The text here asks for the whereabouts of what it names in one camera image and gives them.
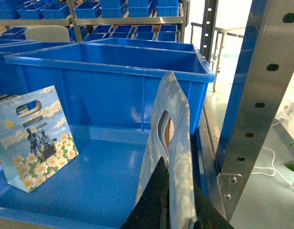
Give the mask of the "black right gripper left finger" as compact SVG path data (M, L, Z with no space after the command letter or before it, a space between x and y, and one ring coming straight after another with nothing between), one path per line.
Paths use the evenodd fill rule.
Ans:
M122 229L169 229L169 173L161 157Z

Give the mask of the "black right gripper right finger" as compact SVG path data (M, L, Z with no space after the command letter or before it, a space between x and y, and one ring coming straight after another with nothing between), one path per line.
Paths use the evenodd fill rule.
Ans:
M194 229L233 229L233 226L213 207L202 192L200 165L198 157L197 134L191 137L191 153L193 161L194 198L197 222Z

